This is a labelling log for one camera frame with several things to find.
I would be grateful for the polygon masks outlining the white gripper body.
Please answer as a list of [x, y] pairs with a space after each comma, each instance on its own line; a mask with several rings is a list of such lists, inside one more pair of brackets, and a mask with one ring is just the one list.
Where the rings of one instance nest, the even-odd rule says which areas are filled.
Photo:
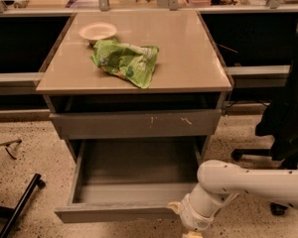
[[168, 208], [177, 214], [182, 224], [191, 231], [206, 230], [213, 222], [212, 217], [205, 217], [199, 213], [190, 202], [190, 197], [186, 194], [181, 201], [172, 201], [168, 203]]

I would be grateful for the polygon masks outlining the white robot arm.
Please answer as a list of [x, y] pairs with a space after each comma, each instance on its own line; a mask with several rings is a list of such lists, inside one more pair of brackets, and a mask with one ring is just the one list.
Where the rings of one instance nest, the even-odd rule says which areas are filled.
[[198, 182], [178, 202], [170, 202], [183, 225], [202, 232], [216, 215], [241, 193], [298, 210], [298, 170], [250, 170], [218, 160], [203, 162], [197, 171]]

